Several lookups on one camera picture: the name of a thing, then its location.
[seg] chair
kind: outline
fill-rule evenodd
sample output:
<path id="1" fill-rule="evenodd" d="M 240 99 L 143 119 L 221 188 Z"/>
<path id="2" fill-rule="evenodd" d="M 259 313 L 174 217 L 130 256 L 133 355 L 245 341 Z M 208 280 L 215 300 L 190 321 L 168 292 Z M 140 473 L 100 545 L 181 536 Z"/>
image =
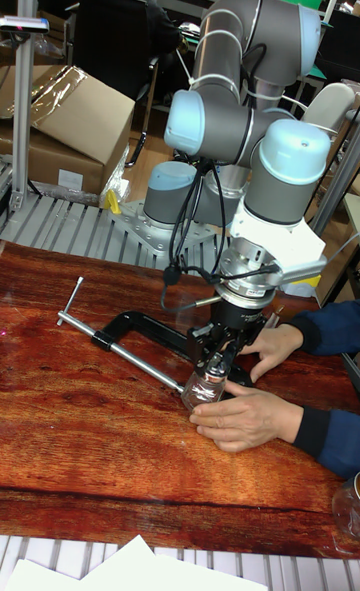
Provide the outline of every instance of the chair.
<path id="1" fill-rule="evenodd" d="M 135 102 L 147 95 L 140 139 L 132 167 L 144 146 L 157 76 L 150 62 L 145 0 L 80 0 L 76 16 L 73 64 Z"/>

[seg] person sitting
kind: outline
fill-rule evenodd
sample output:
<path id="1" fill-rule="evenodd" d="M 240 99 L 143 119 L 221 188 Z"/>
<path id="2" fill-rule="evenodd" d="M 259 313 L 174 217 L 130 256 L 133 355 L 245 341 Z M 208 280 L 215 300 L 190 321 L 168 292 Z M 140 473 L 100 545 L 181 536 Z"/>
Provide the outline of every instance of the person sitting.
<path id="1" fill-rule="evenodd" d="M 146 0 L 146 16 L 150 41 L 150 59 L 159 57 L 155 97 L 163 99 L 169 91 L 184 86 L 183 82 L 179 85 L 176 84 L 184 78 L 181 78 L 182 74 L 179 75 L 180 64 L 175 50 L 179 49 L 181 54 L 186 53 L 188 43 L 180 29 L 173 24 L 168 14 L 155 0 Z"/>
<path id="2" fill-rule="evenodd" d="M 277 329 L 263 329 L 241 354 L 258 353 L 250 372 L 256 382 L 301 349 L 314 355 L 360 351 L 360 300 L 303 311 Z M 280 438 L 348 479 L 360 470 L 360 416 L 348 411 L 301 407 L 258 389 L 227 381 L 233 399 L 195 407 L 190 422 L 223 451 L 238 452 Z"/>

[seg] person's right hand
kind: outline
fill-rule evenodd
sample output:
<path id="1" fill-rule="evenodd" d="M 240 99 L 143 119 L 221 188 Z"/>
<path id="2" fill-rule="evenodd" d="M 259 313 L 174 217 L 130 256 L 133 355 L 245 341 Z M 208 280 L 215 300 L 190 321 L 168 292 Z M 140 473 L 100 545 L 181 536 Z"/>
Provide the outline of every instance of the person's right hand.
<path id="1" fill-rule="evenodd" d="M 256 382 L 264 373 L 284 362 L 303 341 L 301 331 L 290 324 L 281 324 L 277 329 L 262 329 L 255 342 L 240 351 L 240 355 L 258 353 L 260 356 L 260 362 L 250 371 L 251 380 Z"/>

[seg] metal frame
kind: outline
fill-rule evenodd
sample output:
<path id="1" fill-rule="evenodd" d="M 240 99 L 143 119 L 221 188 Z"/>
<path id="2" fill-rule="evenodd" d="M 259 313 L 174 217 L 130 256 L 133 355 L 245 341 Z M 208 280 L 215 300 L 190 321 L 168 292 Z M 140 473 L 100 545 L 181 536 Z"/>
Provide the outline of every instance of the metal frame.
<path id="1" fill-rule="evenodd" d="M 312 230 L 321 237 L 326 225 L 338 206 L 340 200 L 359 166 L 360 161 L 360 124 L 357 126 L 342 162 L 327 190 L 325 196 L 311 222 Z"/>
<path id="2" fill-rule="evenodd" d="M 37 0 L 18 0 L 18 16 L 36 17 Z M 30 140 L 31 85 L 34 64 L 34 34 L 21 44 L 16 53 L 15 113 L 13 138 L 13 190 L 10 209 L 21 209 L 27 198 L 28 152 Z"/>

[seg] silver metal rod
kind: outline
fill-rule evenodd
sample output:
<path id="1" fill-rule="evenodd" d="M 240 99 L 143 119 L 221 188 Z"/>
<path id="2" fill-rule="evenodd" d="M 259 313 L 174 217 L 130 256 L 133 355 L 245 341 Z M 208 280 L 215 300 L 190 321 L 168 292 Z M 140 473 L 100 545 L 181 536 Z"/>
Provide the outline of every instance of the silver metal rod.
<path id="1" fill-rule="evenodd" d="M 311 228 L 320 238 L 322 233 L 331 220 L 332 215 L 348 188 L 356 169 L 359 166 L 360 159 L 360 124 L 358 125 L 354 137 L 346 149 L 345 155 L 338 167 L 334 178 L 326 191 L 323 200 L 317 212 L 311 221 Z"/>
<path id="2" fill-rule="evenodd" d="M 91 338 L 95 333 L 94 329 L 91 329 L 91 327 L 88 327 L 87 324 L 80 322 L 80 320 L 73 318 L 68 313 L 65 313 L 65 311 L 59 311 L 58 316 L 62 320 L 65 320 L 65 322 L 72 324 L 72 326 L 75 327 L 75 329 L 78 329 L 78 331 L 85 333 Z M 178 384 L 177 382 L 175 382 L 175 380 L 169 378 L 167 375 L 165 375 L 165 373 L 162 373 L 162 371 L 158 371 L 157 369 L 155 369 L 155 367 L 152 367 L 151 364 L 148 364 L 147 362 L 144 362 L 144 360 L 141 360 L 141 358 L 138 358 L 136 355 L 133 355 L 132 353 L 130 353 L 130 351 L 126 351 L 126 349 L 120 347 L 115 342 L 113 342 L 110 349 L 114 353 L 117 353 L 117 355 L 120 355 L 125 360 L 128 360 L 132 364 L 135 364 L 136 367 L 139 367 L 139 369 L 142 369 L 143 371 L 145 371 L 145 373 L 152 375 L 153 378 L 156 378 L 163 384 L 166 384 L 166 386 L 170 387 L 170 389 L 175 389 L 176 391 L 178 391 L 178 393 L 182 393 L 184 391 L 184 387 L 181 384 Z"/>
<path id="3" fill-rule="evenodd" d="M 84 278 L 81 277 L 81 275 L 78 277 L 77 283 L 75 285 L 75 289 L 73 290 L 73 292 L 72 292 L 72 294 L 71 294 L 71 296 L 69 298 L 69 302 L 67 303 L 67 305 L 66 305 L 66 307 L 64 309 L 64 313 L 67 313 L 68 312 L 68 310 L 70 308 L 70 305 L 71 305 L 73 299 L 75 298 L 75 296 L 77 294 L 77 291 L 78 291 L 78 289 L 80 287 L 80 284 L 82 283 L 83 279 Z M 62 322 L 63 322 L 62 318 L 59 318 L 56 324 L 60 327 L 62 325 Z"/>
<path id="4" fill-rule="evenodd" d="M 212 298 L 203 298 L 202 300 L 197 300 L 195 302 L 196 307 L 204 307 L 208 304 L 216 304 L 216 302 L 220 302 L 222 298 L 219 295 L 214 295 Z"/>
<path id="5" fill-rule="evenodd" d="M 18 0 L 17 14 L 24 18 L 35 18 L 37 0 Z M 15 107 L 11 211 L 26 204 L 28 180 L 28 150 L 30 139 L 31 84 L 34 64 L 35 36 L 21 44 L 16 52 Z"/>

